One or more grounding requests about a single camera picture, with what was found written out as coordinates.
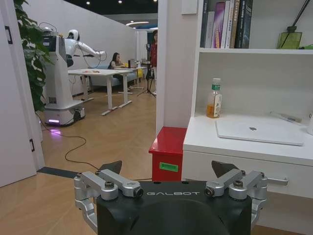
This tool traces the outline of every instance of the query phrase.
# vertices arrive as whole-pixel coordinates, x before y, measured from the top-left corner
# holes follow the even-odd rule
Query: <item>person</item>
[[[153,94],[157,94],[157,30],[153,31],[153,44],[151,45],[151,66],[153,67],[155,80],[156,80],[156,91]]]
[[[115,52],[113,54],[113,58],[108,66],[108,69],[109,70],[113,70],[113,69],[116,69],[116,68],[126,68],[126,66],[121,62],[121,57],[120,57],[120,54]],[[115,74],[113,75],[113,77],[117,78],[118,81],[123,85],[124,82],[123,82],[123,75],[121,74]]]

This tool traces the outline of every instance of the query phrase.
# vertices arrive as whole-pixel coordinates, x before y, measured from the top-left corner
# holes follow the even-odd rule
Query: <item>red box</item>
[[[186,128],[163,127],[149,149],[153,181],[181,181],[182,147]]]

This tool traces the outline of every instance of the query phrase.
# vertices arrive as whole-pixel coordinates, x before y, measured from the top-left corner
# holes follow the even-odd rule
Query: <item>door hinge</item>
[[[5,32],[8,32],[8,34],[7,34],[8,44],[13,44],[10,27],[4,26],[4,28],[5,28]]]
[[[29,142],[30,142],[30,145],[31,145],[31,151],[32,151],[32,152],[35,152],[35,146],[34,146],[34,141],[33,141],[33,139],[30,139]]]

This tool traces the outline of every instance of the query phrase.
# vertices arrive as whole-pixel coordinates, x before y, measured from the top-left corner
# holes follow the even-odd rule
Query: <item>purple light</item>
[[[61,131],[57,130],[57,129],[51,129],[50,132],[53,133],[53,134],[57,134],[57,135],[61,134]]]
[[[54,120],[54,119],[49,119],[48,122],[51,122],[51,123],[60,123],[59,120]]]

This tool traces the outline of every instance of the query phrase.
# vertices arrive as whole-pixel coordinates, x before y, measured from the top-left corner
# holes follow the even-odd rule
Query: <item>book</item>
[[[208,18],[207,18],[206,39],[205,39],[206,48],[211,48],[212,46],[214,15],[215,15],[214,11],[209,11]]]
[[[224,21],[225,2],[218,2],[215,6],[212,48],[221,48]]]
[[[231,28],[231,34],[230,34],[229,48],[235,48],[235,41],[236,41],[236,34],[237,34],[237,24],[238,24],[238,16],[239,16],[239,8],[240,8],[240,0],[235,0],[234,17],[233,17],[233,25],[232,25],[232,28]]]
[[[204,0],[203,1],[203,12],[202,12],[200,47],[205,47],[206,25],[207,25],[208,13],[209,13],[209,0]]]
[[[222,30],[222,42],[221,48],[225,48],[226,36],[227,36],[227,25],[228,25],[228,15],[229,15],[230,1],[225,2],[224,19],[223,19],[223,30]]]
[[[230,37],[231,29],[233,27],[234,7],[235,0],[230,0],[225,48],[230,48]]]
[[[248,0],[246,3],[246,14],[245,14],[245,19],[244,19],[244,35],[243,35],[243,44],[241,48],[249,48],[251,19],[252,19],[252,6],[253,6],[253,0]]]
[[[235,48],[249,48],[253,0],[241,0]]]

